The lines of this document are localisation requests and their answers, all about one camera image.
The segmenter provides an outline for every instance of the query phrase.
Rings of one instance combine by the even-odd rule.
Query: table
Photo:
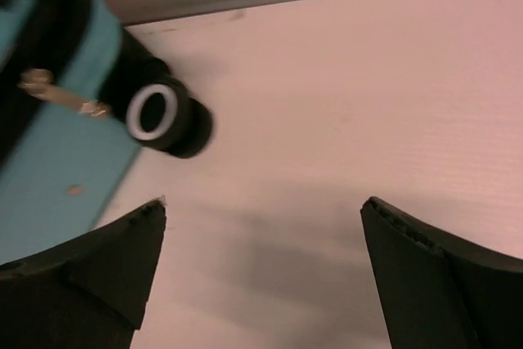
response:
[[[167,198],[132,348],[389,348],[370,195],[523,257],[520,3],[306,0],[132,28],[216,120],[194,159],[143,150],[101,220]]]

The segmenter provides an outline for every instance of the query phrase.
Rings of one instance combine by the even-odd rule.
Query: black wheel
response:
[[[212,137],[213,118],[211,112],[194,98],[192,122],[184,137],[164,150],[179,159],[190,159],[199,154]]]
[[[160,75],[138,89],[129,101],[127,130],[142,145],[165,150],[187,133],[192,123],[192,106],[183,84]]]

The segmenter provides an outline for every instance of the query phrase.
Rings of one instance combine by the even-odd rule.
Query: black plastic part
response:
[[[155,200],[0,266],[2,349],[129,348],[144,318],[165,223]]]
[[[90,14],[91,0],[38,0],[0,73],[0,167],[42,105],[16,86],[21,72],[46,68],[59,78],[83,39]]]
[[[523,347],[523,261],[378,199],[361,210],[393,349]]]
[[[98,100],[111,106],[113,116],[125,123],[129,102],[145,85],[158,75],[171,70],[153,56],[126,29],[122,28],[122,46],[114,67],[98,94]]]

